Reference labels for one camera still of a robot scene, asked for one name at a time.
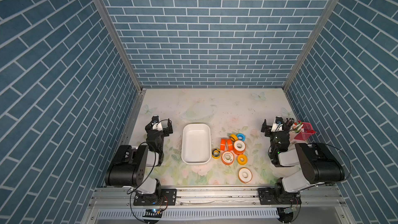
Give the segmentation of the large orange white tape roll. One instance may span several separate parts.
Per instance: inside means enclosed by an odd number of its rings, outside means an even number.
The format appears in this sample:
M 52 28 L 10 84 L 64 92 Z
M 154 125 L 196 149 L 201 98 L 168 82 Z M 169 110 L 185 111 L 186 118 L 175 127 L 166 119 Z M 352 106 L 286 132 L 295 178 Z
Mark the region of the large orange white tape roll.
M 245 142 L 241 141 L 241 140 L 237 140 L 234 142 L 233 144 L 233 152 L 236 155 L 241 155 L 245 152 L 246 150 L 246 144 Z

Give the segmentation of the white storage box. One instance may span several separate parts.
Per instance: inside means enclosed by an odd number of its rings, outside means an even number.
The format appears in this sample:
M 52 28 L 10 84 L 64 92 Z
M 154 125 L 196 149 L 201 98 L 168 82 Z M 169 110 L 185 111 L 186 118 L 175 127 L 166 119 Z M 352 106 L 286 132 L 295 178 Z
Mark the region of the white storage box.
M 202 165 L 210 161 L 211 133 L 208 125 L 191 123 L 184 127 L 181 159 L 189 165 Z

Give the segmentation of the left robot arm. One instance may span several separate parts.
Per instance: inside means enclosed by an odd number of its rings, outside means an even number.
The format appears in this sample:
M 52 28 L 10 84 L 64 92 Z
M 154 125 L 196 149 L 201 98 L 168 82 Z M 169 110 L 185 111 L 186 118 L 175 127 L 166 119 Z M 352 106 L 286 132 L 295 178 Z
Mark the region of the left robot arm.
M 137 197 L 161 199 L 160 181 L 146 175 L 147 167 L 161 166 L 164 159 L 164 138 L 173 133 L 172 121 L 153 116 L 145 126 L 146 141 L 138 147 L 119 146 L 105 174 L 105 184 L 112 187 L 129 187 Z

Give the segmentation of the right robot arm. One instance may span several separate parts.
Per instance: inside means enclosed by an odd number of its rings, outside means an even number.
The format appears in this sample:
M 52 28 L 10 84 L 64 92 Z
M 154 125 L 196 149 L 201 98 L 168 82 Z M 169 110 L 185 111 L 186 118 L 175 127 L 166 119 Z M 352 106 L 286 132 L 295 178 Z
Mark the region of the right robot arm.
M 289 148 L 293 121 L 292 118 L 283 120 L 276 117 L 272 125 L 264 121 L 261 127 L 261 132 L 270 139 L 267 154 L 271 163 L 277 168 L 300 167 L 292 175 L 279 178 L 274 188 L 259 189 L 260 198 L 268 202 L 270 197 L 278 204 L 300 201 L 300 192 L 303 190 L 343 182 L 351 176 L 352 168 L 345 174 L 341 163 L 330 152 L 330 147 L 342 151 L 335 146 L 323 143 L 296 143 L 294 148 Z

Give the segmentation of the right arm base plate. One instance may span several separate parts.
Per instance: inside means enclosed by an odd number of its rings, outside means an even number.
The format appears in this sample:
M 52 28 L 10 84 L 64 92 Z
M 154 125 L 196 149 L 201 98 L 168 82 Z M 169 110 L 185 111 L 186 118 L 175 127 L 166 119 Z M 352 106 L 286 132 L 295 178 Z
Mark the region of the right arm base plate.
M 287 193 L 271 187 L 259 188 L 258 195 L 261 205 L 300 205 L 299 193 Z

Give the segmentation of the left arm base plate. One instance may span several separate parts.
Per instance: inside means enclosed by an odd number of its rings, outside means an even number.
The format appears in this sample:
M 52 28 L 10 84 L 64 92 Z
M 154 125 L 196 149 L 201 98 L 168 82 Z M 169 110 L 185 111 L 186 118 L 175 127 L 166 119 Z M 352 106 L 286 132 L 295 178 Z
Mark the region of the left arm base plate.
M 134 197 L 134 206 L 155 206 L 162 204 L 163 206 L 174 206 L 177 198 L 176 188 L 162 188 L 160 191 L 156 190 L 154 194 L 144 195 L 137 193 Z

